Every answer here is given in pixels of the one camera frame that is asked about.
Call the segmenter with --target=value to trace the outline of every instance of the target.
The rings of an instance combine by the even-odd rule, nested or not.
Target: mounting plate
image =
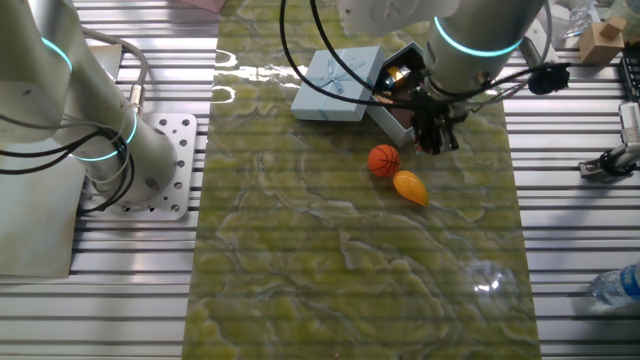
[[[137,205],[114,205],[103,212],[87,215],[91,221],[165,222],[182,218],[189,205],[193,156],[196,146],[198,122],[193,115],[144,114],[144,121],[164,132],[176,149],[176,172],[169,184],[155,198]],[[85,209],[100,205],[104,199],[82,195],[80,204]]]

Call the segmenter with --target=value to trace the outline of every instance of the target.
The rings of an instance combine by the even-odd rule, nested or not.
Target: plastic bottle
[[[605,308],[640,301],[639,264],[599,275],[591,284],[591,291],[598,304]]]

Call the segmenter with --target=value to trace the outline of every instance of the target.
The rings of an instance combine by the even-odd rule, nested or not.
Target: mini basketball
[[[376,146],[369,153],[369,170],[377,176],[389,177],[400,168],[400,154],[389,145]]]

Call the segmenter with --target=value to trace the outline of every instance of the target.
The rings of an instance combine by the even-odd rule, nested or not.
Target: yellow egg-shaped object
[[[398,172],[393,177],[393,185],[406,199],[422,206],[429,206],[427,188],[414,173],[406,170]]]

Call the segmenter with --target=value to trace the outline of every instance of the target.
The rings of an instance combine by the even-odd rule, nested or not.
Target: table mat
[[[222,12],[183,359],[539,359],[502,105],[456,127],[456,152],[401,149],[430,193],[413,205],[367,168],[392,144],[370,118],[291,115],[279,3]],[[426,43],[428,23],[346,36],[319,4],[336,48]],[[286,31],[305,70],[324,49],[308,2]]]

